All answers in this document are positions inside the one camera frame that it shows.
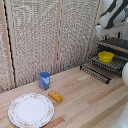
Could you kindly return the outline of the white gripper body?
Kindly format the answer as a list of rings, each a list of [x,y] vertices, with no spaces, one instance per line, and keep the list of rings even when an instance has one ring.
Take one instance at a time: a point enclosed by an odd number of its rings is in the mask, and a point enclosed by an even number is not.
[[[122,30],[126,30],[126,29],[128,29],[128,24],[125,24],[125,25],[119,26],[119,27],[115,27],[115,28],[111,28],[111,29],[102,29],[99,31],[99,35],[105,35],[105,34],[118,32],[118,31],[122,31]]]

